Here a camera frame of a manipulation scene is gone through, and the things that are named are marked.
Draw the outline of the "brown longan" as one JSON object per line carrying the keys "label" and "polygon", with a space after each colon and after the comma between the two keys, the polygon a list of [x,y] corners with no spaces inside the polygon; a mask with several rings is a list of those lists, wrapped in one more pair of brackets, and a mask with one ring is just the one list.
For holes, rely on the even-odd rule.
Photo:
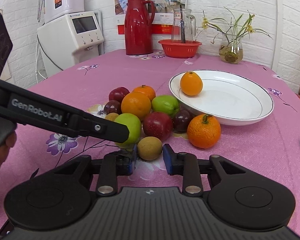
{"label": "brown longan", "polygon": [[162,142],[156,137],[145,137],[139,141],[137,149],[141,159],[153,161],[161,155]]}
{"label": "brown longan", "polygon": [[115,119],[119,116],[117,113],[109,113],[106,115],[105,119],[109,121],[115,121]]}

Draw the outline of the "tangerine with leaf stem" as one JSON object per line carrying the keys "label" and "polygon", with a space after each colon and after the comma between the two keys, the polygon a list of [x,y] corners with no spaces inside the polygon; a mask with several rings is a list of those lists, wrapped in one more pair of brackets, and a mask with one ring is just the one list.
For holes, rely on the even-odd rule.
{"label": "tangerine with leaf stem", "polygon": [[210,114],[201,114],[193,118],[187,127],[189,142],[202,149],[211,148],[221,137],[221,126]]}

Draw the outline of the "green apple front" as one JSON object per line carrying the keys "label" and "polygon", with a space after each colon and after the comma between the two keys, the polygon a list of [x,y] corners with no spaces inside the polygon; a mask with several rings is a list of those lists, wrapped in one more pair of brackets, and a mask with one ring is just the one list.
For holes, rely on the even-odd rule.
{"label": "green apple front", "polygon": [[129,130],[129,137],[124,143],[115,143],[120,148],[133,148],[133,146],[139,141],[141,136],[141,121],[140,119],[131,113],[122,113],[114,120],[119,124],[126,125]]}

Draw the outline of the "green apple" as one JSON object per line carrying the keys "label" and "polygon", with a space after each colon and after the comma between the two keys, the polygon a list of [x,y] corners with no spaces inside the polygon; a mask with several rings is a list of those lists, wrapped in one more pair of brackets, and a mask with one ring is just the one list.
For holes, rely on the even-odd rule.
{"label": "green apple", "polygon": [[180,111],[179,101],[171,95],[156,96],[152,100],[152,110],[166,113],[173,118]]}
{"label": "green apple", "polygon": [[139,141],[141,136],[141,121],[140,119],[131,113],[122,113],[114,120],[119,124],[126,125],[129,130],[129,137],[124,143],[115,143],[120,148],[133,148],[133,146]]}

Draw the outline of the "dark cherry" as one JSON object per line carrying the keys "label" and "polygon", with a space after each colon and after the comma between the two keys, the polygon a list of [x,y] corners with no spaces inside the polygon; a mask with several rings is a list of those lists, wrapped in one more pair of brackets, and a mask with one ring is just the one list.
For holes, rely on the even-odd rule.
{"label": "dark cherry", "polygon": [[189,111],[182,109],[173,118],[173,128],[179,133],[185,133],[187,127],[193,119],[193,114]]}
{"label": "dark cherry", "polygon": [[116,100],[110,100],[105,104],[103,110],[106,115],[108,115],[110,113],[121,114],[122,113],[121,103]]}

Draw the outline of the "red plum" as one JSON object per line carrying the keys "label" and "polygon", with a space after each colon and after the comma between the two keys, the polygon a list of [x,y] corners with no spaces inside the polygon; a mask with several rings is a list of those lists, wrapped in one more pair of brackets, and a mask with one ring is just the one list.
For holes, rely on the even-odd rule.
{"label": "red plum", "polygon": [[143,120],[143,132],[148,137],[156,137],[165,141],[172,131],[173,121],[166,113],[152,112]]}
{"label": "red plum", "polygon": [[127,88],[118,87],[109,93],[108,98],[109,98],[109,101],[115,100],[118,102],[122,102],[123,98],[129,93],[130,93],[130,91]]}

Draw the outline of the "large navel orange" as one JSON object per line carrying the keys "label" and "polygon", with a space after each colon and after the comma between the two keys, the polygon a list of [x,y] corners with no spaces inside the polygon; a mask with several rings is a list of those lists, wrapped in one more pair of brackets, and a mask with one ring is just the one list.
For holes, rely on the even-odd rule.
{"label": "large navel orange", "polygon": [[121,102],[121,112],[136,115],[141,121],[151,112],[151,101],[145,94],[131,92]]}

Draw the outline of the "green apple back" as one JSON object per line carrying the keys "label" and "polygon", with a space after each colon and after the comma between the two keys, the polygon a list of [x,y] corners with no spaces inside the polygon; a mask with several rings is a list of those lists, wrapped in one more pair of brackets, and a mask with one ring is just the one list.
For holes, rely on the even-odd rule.
{"label": "green apple back", "polygon": [[171,95],[156,96],[152,100],[152,110],[166,113],[173,118],[180,111],[179,101]]}

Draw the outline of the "smooth orange with green stem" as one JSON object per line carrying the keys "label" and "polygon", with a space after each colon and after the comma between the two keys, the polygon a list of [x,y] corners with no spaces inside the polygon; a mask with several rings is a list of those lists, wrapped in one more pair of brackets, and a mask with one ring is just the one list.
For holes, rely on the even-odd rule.
{"label": "smooth orange with green stem", "polygon": [[182,92],[188,96],[197,96],[203,89],[203,82],[195,72],[186,72],[180,80]]}

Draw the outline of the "white oval plate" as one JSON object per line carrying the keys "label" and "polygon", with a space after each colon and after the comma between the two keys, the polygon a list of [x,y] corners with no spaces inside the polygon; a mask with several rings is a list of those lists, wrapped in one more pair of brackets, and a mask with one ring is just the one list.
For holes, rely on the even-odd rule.
{"label": "white oval plate", "polygon": [[188,96],[181,91],[183,73],[173,76],[169,89],[182,107],[195,115],[210,114],[220,124],[245,126],[255,124],[274,110],[270,94],[259,84],[219,70],[195,70],[203,82],[203,90],[196,96]]}

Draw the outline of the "pink floral tablecloth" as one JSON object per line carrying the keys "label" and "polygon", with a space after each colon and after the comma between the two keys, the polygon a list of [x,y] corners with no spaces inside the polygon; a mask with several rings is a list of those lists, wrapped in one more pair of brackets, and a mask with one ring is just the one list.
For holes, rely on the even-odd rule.
{"label": "pink floral tablecloth", "polygon": [[[269,92],[274,110],[253,125],[223,126],[220,140],[208,150],[194,148],[183,135],[169,137],[168,143],[175,151],[190,152],[200,159],[221,155],[288,187],[296,199],[289,227],[300,235],[300,99],[271,69],[247,61],[228,64],[207,55],[185,60],[167,57],[161,51],[136,57],[117,50],[75,65],[31,90],[100,115],[110,91],[117,87],[133,90],[148,85],[157,95],[168,95],[172,76],[197,69],[221,70],[253,80]],[[12,187],[28,180],[34,172],[42,174],[78,153],[99,159],[114,149],[111,143],[103,142],[99,148],[96,143],[94,138],[71,140],[20,125],[17,143],[0,169],[0,228],[7,219],[4,198]]]}

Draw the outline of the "glass vase with plant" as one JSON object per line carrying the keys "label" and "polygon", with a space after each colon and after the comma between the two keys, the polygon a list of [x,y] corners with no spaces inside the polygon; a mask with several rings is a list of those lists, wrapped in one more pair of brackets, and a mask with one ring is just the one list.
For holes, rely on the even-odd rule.
{"label": "glass vase with plant", "polygon": [[265,30],[253,27],[255,14],[248,12],[236,16],[230,9],[226,8],[226,11],[230,13],[229,20],[223,17],[208,18],[203,11],[201,24],[196,29],[196,38],[205,31],[214,30],[215,35],[210,43],[215,44],[218,37],[222,39],[218,49],[220,59],[226,63],[238,64],[243,60],[244,55],[243,38],[253,34],[271,36]]}

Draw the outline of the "red thermos jug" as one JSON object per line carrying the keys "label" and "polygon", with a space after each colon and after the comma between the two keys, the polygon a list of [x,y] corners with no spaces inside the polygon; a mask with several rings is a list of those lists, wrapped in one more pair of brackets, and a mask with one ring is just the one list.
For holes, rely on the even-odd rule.
{"label": "red thermos jug", "polygon": [[151,0],[128,0],[125,15],[125,46],[127,55],[153,53],[152,23],[155,16]]}

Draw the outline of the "black stirrer in pitcher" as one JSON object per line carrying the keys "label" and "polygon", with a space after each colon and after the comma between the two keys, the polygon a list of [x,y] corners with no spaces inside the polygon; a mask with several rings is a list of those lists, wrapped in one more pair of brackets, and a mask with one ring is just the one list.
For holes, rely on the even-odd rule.
{"label": "black stirrer in pitcher", "polygon": [[185,25],[184,25],[184,20],[183,20],[182,9],[180,10],[180,35],[181,35],[181,42],[182,43],[186,43]]}

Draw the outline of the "glass pitcher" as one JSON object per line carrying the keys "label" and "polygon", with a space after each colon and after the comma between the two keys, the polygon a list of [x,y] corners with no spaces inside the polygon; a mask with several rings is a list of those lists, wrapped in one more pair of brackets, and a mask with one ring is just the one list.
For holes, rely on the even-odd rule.
{"label": "glass pitcher", "polygon": [[191,12],[191,9],[185,8],[173,10],[172,41],[189,43],[195,40],[196,18]]}

